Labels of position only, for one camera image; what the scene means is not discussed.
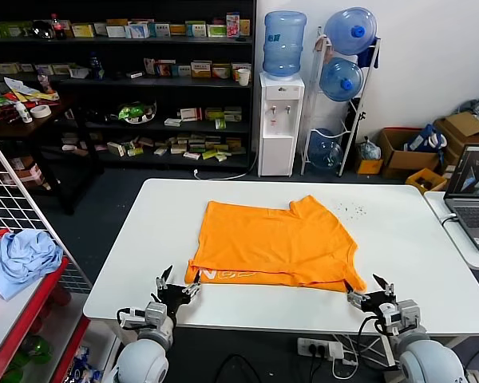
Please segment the white desk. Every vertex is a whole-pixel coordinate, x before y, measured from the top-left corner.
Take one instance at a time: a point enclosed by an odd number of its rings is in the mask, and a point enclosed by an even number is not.
[[[450,209],[444,202],[444,191],[428,191],[424,194],[426,202],[433,210],[438,220],[450,214]],[[479,270],[479,250],[473,245],[459,222],[447,221],[444,229],[453,241],[461,256],[471,269]]]
[[[183,283],[209,200],[288,208],[306,195],[334,212],[357,242],[355,267],[369,291],[379,290],[371,276],[378,274],[395,284],[398,298],[419,304],[430,335],[479,335],[479,284],[418,190],[403,185],[147,180],[84,314],[113,323],[117,309],[145,307],[155,277],[171,264],[171,282]],[[356,334],[365,316],[342,293],[208,284],[180,308],[178,326]]]

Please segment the light blue cloth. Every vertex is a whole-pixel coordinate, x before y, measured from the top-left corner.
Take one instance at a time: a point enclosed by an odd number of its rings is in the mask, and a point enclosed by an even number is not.
[[[26,229],[0,240],[0,295],[6,301],[62,262],[62,249],[45,232]]]

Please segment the laptop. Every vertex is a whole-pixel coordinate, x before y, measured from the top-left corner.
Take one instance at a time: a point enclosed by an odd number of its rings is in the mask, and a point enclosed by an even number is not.
[[[479,145],[466,145],[444,196],[479,250]]]

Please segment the wire grid rack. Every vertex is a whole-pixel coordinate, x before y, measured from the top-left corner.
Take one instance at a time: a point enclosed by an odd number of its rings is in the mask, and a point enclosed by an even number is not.
[[[23,186],[9,162],[0,150],[0,230],[19,232],[23,229],[46,231],[62,248],[69,259],[60,283],[70,292],[88,294],[92,288],[85,273],[61,241],[46,217]]]

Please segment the paper cup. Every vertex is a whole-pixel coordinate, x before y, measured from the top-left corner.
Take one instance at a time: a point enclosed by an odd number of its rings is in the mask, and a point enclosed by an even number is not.
[[[238,69],[238,81],[241,86],[247,86],[250,81],[250,69]]]

